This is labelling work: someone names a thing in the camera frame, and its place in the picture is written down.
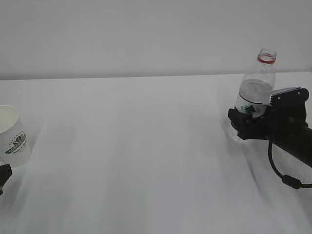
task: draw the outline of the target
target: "water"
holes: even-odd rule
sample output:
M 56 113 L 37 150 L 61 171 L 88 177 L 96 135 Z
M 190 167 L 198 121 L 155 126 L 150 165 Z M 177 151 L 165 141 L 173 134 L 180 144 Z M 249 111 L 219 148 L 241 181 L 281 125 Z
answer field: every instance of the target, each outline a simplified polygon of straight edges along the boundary
M 259 79 L 247 79 L 243 81 L 240 85 L 239 94 L 245 99 L 250 102 L 255 103 L 261 103 L 261 96 L 263 94 L 266 94 L 272 90 L 272 86 L 270 86 L 268 83 L 265 83 Z M 239 107 L 242 105 L 248 105 L 248 102 L 246 102 L 242 98 L 238 96 L 236 105 L 237 109 L 240 109 Z M 261 104 L 252 104 L 254 108 L 257 111 L 257 113 L 254 113 L 254 117 L 261 116 L 264 111 L 265 107 Z M 237 130 L 234 129 L 231 125 L 229 126 L 227 134 L 230 136 L 230 138 L 238 143 L 250 143 L 250 140 L 242 140 L 237 136 Z
M 272 90 L 272 86 L 259 79 L 247 79 L 241 83 L 239 94 L 250 102 L 259 103 L 260 97 Z

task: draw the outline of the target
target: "white paper cup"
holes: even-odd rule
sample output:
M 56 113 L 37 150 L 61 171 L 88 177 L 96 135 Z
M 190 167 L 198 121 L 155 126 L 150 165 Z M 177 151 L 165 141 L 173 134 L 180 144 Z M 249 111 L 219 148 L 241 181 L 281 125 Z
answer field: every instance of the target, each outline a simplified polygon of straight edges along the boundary
M 11 167 L 28 161 L 31 150 L 17 108 L 0 105 L 0 160 Z

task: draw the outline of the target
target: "black object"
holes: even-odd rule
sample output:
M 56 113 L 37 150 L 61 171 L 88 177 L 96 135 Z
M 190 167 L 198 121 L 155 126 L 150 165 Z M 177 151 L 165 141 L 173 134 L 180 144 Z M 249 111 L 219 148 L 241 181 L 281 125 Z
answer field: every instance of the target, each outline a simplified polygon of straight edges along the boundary
M 11 166 L 9 164 L 0 166 L 0 195 L 3 194 L 3 186 L 12 175 Z
M 263 116 L 253 118 L 252 114 L 243 114 L 229 109 L 228 117 L 237 135 L 245 139 L 269 141 L 268 155 L 274 172 L 295 189 L 312 188 L 312 184 L 302 184 L 289 175 L 282 175 L 272 159 L 272 144 L 288 152 L 303 163 L 312 167 L 312 129 L 306 123 L 305 101 L 309 98 L 307 89 L 297 88 L 290 92 L 270 95 L 269 106 Z

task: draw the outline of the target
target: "clear plastic bottle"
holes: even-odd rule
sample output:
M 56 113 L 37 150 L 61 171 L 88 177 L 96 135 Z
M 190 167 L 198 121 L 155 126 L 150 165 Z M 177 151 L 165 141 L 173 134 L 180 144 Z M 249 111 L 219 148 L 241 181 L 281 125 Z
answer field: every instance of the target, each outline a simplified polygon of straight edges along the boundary
M 273 90 L 275 85 L 276 51 L 261 49 L 256 63 L 251 66 L 240 85 L 235 108 L 242 113 L 252 113 L 253 118 L 264 114 L 266 107 L 260 102 L 263 94 Z

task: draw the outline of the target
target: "white tablecloth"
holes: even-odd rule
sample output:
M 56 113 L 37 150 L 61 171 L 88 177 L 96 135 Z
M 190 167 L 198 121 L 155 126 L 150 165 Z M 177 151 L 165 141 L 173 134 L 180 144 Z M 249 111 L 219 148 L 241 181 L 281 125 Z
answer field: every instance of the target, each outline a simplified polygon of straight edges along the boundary
M 0 81 L 33 148 L 0 197 L 1 234 L 307 234 L 312 193 L 227 134 L 242 75 Z M 311 73 L 276 87 L 312 92 Z M 312 101 L 307 102 L 312 123 Z M 277 147 L 279 169 L 312 182 Z

